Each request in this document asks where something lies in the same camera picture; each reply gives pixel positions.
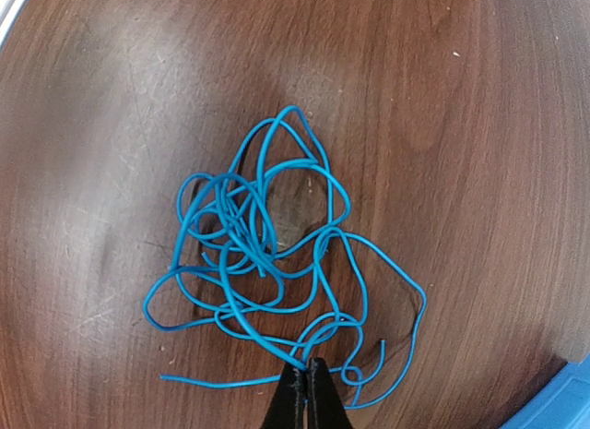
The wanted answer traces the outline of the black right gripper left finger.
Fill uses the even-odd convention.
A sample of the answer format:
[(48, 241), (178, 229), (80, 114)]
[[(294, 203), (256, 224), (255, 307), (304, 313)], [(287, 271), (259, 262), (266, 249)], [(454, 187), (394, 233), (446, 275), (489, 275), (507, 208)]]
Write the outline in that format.
[(261, 429), (301, 429), (306, 406), (305, 372), (286, 363)]

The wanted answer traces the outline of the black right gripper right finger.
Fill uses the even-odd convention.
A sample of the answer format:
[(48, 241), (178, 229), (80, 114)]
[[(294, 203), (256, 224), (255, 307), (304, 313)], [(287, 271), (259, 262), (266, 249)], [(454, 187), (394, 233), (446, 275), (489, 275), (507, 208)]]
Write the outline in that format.
[(324, 359), (310, 360), (307, 375), (307, 424), (311, 429), (352, 429)]

